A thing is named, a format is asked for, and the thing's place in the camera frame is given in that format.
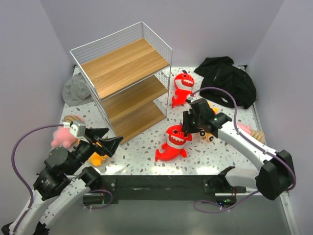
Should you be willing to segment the red shark plush front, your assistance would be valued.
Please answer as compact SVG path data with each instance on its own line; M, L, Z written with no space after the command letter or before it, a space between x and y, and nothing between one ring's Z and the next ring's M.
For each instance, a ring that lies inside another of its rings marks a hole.
M173 125L166 130L166 142L161 146L163 152L159 149L155 153L155 161L171 161L178 156L183 158L187 157L187 151L185 150L186 144L193 140L191 134L187 134L182 131L182 125Z

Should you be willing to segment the red shark plush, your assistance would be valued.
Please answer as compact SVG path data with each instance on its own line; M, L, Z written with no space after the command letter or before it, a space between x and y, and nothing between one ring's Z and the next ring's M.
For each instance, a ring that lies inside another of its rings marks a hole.
M173 125L166 130L166 142L161 146L163 152L159 149L155 153L155 161L171 161L178 156L183 158L187 157L187 151L185 150L186 144L193 140L191 134L187 134L182 131L182 125Z
M182 70L182 73L175 77L174 85L176 90L175 95L172 97L172 108L186 103L187 96L193 93L194 84L193 77L186 70Z

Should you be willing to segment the yellow plush red dotted dress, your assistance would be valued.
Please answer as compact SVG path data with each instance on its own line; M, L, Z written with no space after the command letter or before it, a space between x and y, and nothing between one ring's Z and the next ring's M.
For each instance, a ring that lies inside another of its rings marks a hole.
M209 101L208 101L207 103L208 103L209 107L213 110L214 114L217 114L218 111L219 111L218 107L211 107L211 103L210 103ZM213 136L212 134L207 133L207 132L205 132L205 131L200 131L200 132L199 132L199 136L200 136L202 139L204 139L204 140L206 140L206 141L208 141L208 142L211 142L211 141L213 141L213 139L214 139L214 136Z

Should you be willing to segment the red shark plush back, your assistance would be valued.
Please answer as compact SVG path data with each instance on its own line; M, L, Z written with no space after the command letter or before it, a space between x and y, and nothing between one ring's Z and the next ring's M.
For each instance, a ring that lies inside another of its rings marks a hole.
M187 96L193 93L194 84L193 77L186 70L182 70L182 73L175 77L174 85L176 90L175 95L172 97L172 108L186 103Z

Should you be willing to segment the yellow plush near left arm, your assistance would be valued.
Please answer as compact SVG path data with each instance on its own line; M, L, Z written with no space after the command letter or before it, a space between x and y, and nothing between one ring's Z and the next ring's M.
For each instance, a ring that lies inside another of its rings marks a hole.
M91 149L93 150L93 153L91 154L91 156L89 157L88 161L93 165L93 166L100 166L101 163L108 158L107 155L105 156L101 156L100 155L100 147L101 145L99 144L99 139L97 142L94 142L92 144L90 144Z

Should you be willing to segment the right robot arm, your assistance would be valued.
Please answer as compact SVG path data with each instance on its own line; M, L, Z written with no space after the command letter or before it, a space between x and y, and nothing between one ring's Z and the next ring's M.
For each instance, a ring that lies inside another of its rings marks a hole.
M189 111L183 112L182 130L186 134L209 133L230 144L245 156L255 169L239 169L230 166L213 181L223 192L234 187L253 188L265 198L275 200L282 192L295 185L295 171L291 154L280 152L257 141L224 113L214 113L208 102L192 96L187 97Z

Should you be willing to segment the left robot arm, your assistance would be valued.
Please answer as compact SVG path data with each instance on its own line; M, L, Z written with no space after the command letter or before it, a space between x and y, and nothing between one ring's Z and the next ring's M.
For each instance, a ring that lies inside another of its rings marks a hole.
M53 142L53 149L44 161L32 187L20 175L15 164L17 145L11 154L11 164L17 177L30 193L18 218L1 229L5 235L46 235L53 221L58 219L78 198L87 192L101 192L101 174L92 166L74 174L94 154L112 157L122 142L122 137L105 139L108 128L86 128L77 124L58 125L69 137L66 143Z

